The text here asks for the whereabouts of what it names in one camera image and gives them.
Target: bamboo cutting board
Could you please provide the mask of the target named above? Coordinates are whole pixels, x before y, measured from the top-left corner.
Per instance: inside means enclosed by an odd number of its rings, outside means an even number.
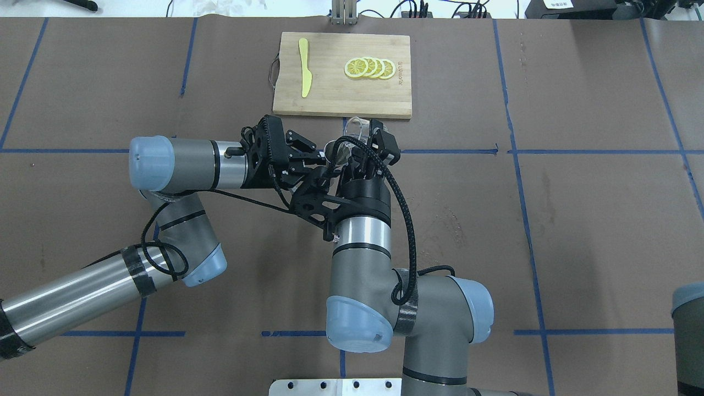
[[[298,39],[308,40],[308,69],[313,83],[301,96]],[[344,66],[352,58],[373,56],[396,64],[388,80],[350,78]],[[410,38],[396,35],[283,32],[274,113],[288,116],[363,116],[410,118]]]

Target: yellow knife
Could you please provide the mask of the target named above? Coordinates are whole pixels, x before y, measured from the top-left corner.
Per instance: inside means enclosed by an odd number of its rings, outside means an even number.
[[[298,40],[298,50],[301,52],[301,96],[307,97],[310,85],[313,83],[313,74],[308,69],[308,39],[301,37]]]

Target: blue tape line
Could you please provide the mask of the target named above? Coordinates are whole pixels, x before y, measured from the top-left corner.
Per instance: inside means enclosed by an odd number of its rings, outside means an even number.
[[[129,149],[0,149],[0,153],[19,154],[127,154]]]
[[[617,154],[617,155],[663,155],[681,154],[679,150],[543,150],[543,149],[521,149],[509,150],[509,154]]]
[[[134,342],[132,343],[132,356],[130,357],[130,369],[127,371],[127,382],[125,384],[125,396],[130,396],[132,392],[132,379],[134,378],[134,368],[137,366],[137,353],[139,352],[139,339],[142,335],[142,324],[144,323],[144,312],[146,311],[146,298],[142,299],[139,305],[139,315],[137,317],[137,327],[134,330]]]
[[[185,331],[142,331],[140,337],[185,337]]]
[[[134,337],[135,331],[121,330],[71,330],[61,337]],[[185,331],[142,331],[140,337],[185,337]]]
[[[402,154],[498,154],[498,149],[407,149]]]
[[[34,43],[34,50],[32,51],[32,56],[30,57],[30,62],[27,64],[27,69],[25,70],[25,75],[22,77],[22,82],[20,82],[20,88],[17,90],[17,96],[15,96],[15,101],[12,103],[12,109],[10,110],[10,115],[7,117],[7,122],[5,123],[5,129],[2,132],[2,137],[0,137],[0,149],[5,145],[5,139],[7,139],[7,134],[10,132],[10,126],[12,125],[12,119],[15,116],[15,111],[17,110],[17,105],[20,103],[20,98],[22,97],[22,91],[25,90],[25,84],[27,83],[27,78],[30,76],[30,70],[32,70],[32,65],[34,64],[34,58],[37,57],[37,52],[39,51],[39,45],[42,43],[42,37],[46,31],[46,24],[49,23],[49,18],[44,19],[42,23],[42,28],[39,31],[39,36],[37,37],[37,42]]]
[[[340,350],[340,378],[347,378],[347,358],[345,356],[345,351]]]
[[[684,167],[687,171],[687,177],[689,178],[689,185],[692,187],[692,192],[694,193],[694,199],[697,201],[697,207],[699,208],[699,216],[701,216],[704,221],[704,205],[702,205],[702,199],[699,195],[699,189],[697,188],[697,183],[694,181],[694,176],[692,175],[692,169],[689,166],[689,160],[687,159],[687,154],[684,151],[684,145],[682,144],[682,138],[679,136],[679,131],[677,130],[677,124],[674,122],[674,117],[672,116],[672,110],[670,109],[670,102],[667,100],[667,95],[665,94],[665,88],[662,87],[662,81],[660,80],[660,74],[658,72],[658,67],[655,65],[655,59],[653,58],[653,51],[650,48],[650,40],[648,38],[648,31],[646,29],[646,23],[643,18],[641,18],[641,31],[643,32],[643,40],[646,43],[646,51],[648,52],[648,58],[650,59],[650,66],[653,68],[653,74],[655,76],[655,82],[658,84],[658,89],[660,90],[660,96],[662,97],[662,102],[665,105],[665,110],[667,112],[667,118],[670,120],[670,126],[672,127],[672,132],[674,133],[674,138],[677,141],[677,146],[679,152],[682,155],[682,161],[684,162]]]
[[[513,335],[624,335],[674,334],[672,328],[577,328],[555,330],[514,330]]]
[[[508,88],[506,87],[506,76],[503,70],[503,59],[501,57],[501,43],[498,38],[498,25],[496,24],[496,19],[492,20],[494,24],[494,40],[496,42],[496,57],[498,58],[498,71],[501,75],[501,87],[503,88],[503,103],[506,110],[506,122],[508,124],[508,129],[510,131],[511,137],[511,149],[513,151],[513,166],[516,172],[516,182],[518,184],[518,197],[521,203],[521,213],[523,215],[523,229],[526,234],[526,240],[528,241],[528,250],[530,253],[530,265],[533,273],[533,292],[535,294],[535,304],[538,311],[538,324],[541,330],[545,330],[545,319],[543,317],[543,304],[540,298],[540,285],[538,282],[538,271],[535,265],[535,254],[533,252],[533,239],[530,234],[530,223],[528,222],[528,210],[526,209],[526,200],[523,192],[523,179],[521,177],[521,168],[518,163],[518,153],[516,147],[516,136],[513,130],[513,121],[511,120],[511,115],[508,111]],[[550,396],[555,396],[555,383],[553,382],[553,369],[550,363],[550,350],[548,348],[548,338],[546,335],[541,334],[541,341],[543,345],[543,358],[545,360],[545,372],[548,377],[548,390]]]
[[[198,18],[193,18],[191,26],[191,41],[188,43],[188,54],[186,55],[186,67],[183,69],[183,82],[181,83],[181,96],[186,93],[186,82],[188,81],[188,69],[191,67],[191,54],[193,53],[193,41],[196,39],[196,27]]]
[[[134,334],[134,331],[72,330],[62,334],[61,337],[134,337]]]
[[[262,337],[324,337],[325,330],[277,330],[263,331]]]
[[[151,240],[156,240],[156,238],[159,237],[159,223],[154,222],[154,235],[152,236]]]

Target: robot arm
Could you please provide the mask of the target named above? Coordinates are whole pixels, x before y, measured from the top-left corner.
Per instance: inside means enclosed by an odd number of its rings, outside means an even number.
[[[155,209],[165,203],[149,192],[143,194]],[[126,247],[52,283],[0,300],[0,360],[22,356],[39,343],[147,297],[178,278],[198,285],[204,278],[201,267],[225,270],[220,242],[197,194],[173,200],[156,219],[162,244]]]
[[[326,331],[335,347],[379,352],[393,335],[405,336],[405,396],[515,395],[468,390],[468,345],[489,336],[491,296],[471,280],[425,276],[432,268],[416,273],[410,212],[387,168],[401,151],[379,121],[371,120],[366,133],[330,142],[325,156],[298,133],[284,132],[274,116],[243,128],[239,142],[133,139],[130,179],[156,210],[159,238],[146,242],[150,221],[140,244],[3,302],[0,357],[20,356],[179,278],[195,286],[219,275],[227,263],[196,192],[273,188],[286,206],[279,210],[334,242]],[[330,194],[333,179],[337,190]],[[409,269],[391,267],[391,193],[384,179],[403,213]],[[290,203],[282,190],[291,192]]]

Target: lemon slice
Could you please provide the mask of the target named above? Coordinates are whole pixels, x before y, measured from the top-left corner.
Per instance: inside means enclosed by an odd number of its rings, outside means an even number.
[[[369,62],[364,58],[352,58],[345,63],[345,74],[350,78],[364,76],[369,67]]]
[[[388,80],[396,74],[396,64],[389,59],[380,59],[384,64],[384,72],[379,76],[380,80]]]
[[[379,68],[379,64],[376,62],[376,58],[372,58],[371,56],[365,56],[364,60],[367,61],[367,64],[369,65],[367,67],[367,72],[364,73],[364,76],[369,77],[372,74],[375,74],[377,72],[377,69]]]
[[[377,72],[370,75],[369,78],[379,78],[384,74],[384,71],[386,70],[386,64],[382,62],[381,59],[374,58],[374,62],[377,64]]]

